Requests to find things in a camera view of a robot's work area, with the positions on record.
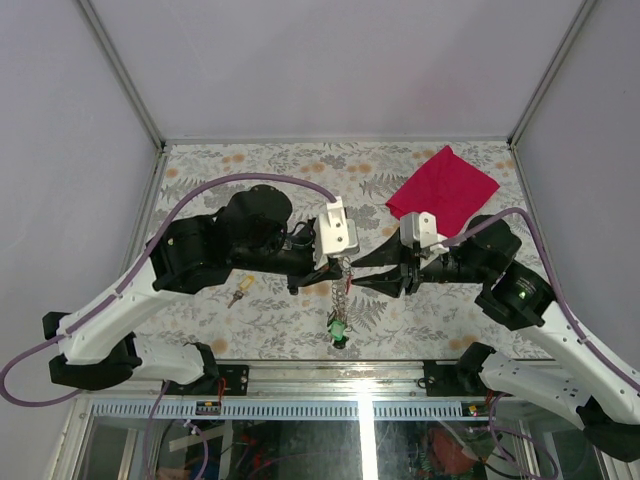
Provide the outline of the metal ring key organizer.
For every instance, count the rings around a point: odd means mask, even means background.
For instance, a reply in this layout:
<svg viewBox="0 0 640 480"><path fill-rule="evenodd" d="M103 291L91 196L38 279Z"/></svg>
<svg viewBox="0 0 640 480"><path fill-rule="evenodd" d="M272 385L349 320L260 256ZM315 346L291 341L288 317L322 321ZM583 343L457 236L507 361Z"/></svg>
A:
<svg viewBox="0 0 640 480"><path fill-rule="evenodd" d="M353 272L351 266L351 259L349 257L341 257L338 259L342 269L343 277L340 280L333 281L331 284L331 296L332 296L332 311L329 314L328 324L332 320L340 320L345 326L345 338L347 339L348 329L348 295L351 289L351 281L353 279Z"/></svg>

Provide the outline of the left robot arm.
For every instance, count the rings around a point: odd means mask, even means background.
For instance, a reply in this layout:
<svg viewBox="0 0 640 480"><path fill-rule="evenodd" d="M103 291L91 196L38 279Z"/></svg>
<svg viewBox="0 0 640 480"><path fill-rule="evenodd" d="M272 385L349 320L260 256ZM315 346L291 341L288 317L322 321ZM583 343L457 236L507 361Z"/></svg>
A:
<svg viewBox="0 0 640 480"><path fill-rule="evenodd" d="M339 258L358 246L342 200L289 230L292 211L283 192L257 185L214 214L169 223L112 290L74 313L44 316L46 339L59 345L51 381L99 391L160 380L173 395L216 393L223 377L209 345L154 343L135 330L160 310L224 284L235 270L283 275L292 294L341 279Z"/></svg>

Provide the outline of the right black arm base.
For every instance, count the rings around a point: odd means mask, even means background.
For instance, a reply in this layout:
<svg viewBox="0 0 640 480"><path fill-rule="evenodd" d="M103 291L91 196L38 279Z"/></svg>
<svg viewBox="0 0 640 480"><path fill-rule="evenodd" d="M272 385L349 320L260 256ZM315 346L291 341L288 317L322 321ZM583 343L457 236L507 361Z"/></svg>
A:
<svg viewBox="0 0 640 480"><path fill-rule="evenodd" d="M483 363L496 350L483 343L472 343L454 364L423 361L423 376L417 386L429 397L485 396L488 388L480 379Z"/></svg>

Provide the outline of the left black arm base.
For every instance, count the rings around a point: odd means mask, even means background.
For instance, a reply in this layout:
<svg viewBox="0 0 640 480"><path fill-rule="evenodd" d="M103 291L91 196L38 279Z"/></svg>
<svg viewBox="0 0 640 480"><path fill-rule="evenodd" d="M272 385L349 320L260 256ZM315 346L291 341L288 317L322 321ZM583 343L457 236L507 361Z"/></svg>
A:
<svg viewBox="0 0 640 480"><path fill-rule="evenodd" d="M209 345L194 343L203 361L203 375L183 388L185 395L246 396L250 367L246 364L219 364Z"/></svg>

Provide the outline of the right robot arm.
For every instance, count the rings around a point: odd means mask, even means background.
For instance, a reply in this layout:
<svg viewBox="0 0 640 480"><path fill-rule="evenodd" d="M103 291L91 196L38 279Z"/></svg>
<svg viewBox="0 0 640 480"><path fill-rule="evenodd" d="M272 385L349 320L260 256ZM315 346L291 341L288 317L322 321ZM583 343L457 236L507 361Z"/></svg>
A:
<svg viewBox="0 0 640 480"><path fill-rule="evenodd" d="M380 273L354 283L393 298L425 283L480 285L475 303L482 313L537 344L569 376L559 379L475 342L456 365L458 387L524 399L564 418L605 454L638 460L638 370L573 316L556 281L517 261L522 241L503 217L476 216L465 232L446 238L431 233L434 217L408 214L392 237L352 264Z"/></svg>

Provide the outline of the green key tag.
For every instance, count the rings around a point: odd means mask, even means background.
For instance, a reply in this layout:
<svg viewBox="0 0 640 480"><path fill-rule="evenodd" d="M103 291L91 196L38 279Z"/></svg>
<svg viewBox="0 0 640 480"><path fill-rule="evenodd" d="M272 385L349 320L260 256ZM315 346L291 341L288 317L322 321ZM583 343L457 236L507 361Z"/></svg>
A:
<svg viewBox="0 0 640 480"><path fill-rule="evenodd" d="M345 324L340 320L332 320L328 324L328 331L334 342L343 342L345 338Z"/></svg>

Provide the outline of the magenta folded cloth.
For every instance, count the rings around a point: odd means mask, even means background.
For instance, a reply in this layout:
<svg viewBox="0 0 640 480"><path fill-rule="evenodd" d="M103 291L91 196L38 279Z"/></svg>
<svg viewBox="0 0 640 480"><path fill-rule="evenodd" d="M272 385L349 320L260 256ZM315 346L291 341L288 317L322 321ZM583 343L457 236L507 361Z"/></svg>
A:
<svg viewBox="0 0 640 480"><path fill-rule="evenodd" d="M416 170L386 206L396 219L430 213L438 233L454 237L499 188L493 178L445 146Z"/></svg>

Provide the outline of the aluminium front rail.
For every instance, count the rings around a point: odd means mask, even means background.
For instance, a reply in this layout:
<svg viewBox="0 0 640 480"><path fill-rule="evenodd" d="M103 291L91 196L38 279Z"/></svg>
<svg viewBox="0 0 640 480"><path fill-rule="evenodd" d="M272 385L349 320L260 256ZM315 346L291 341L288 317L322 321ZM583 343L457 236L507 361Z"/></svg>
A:
<svg viewBox="0 0 640 480"><path fill-rule="evenodd" d="M485 396L429 397L417 386L423 361L242 361L246 396L179 396L129 381L80 399L88 414L122 419L358 420L485 419Z"/></svg>

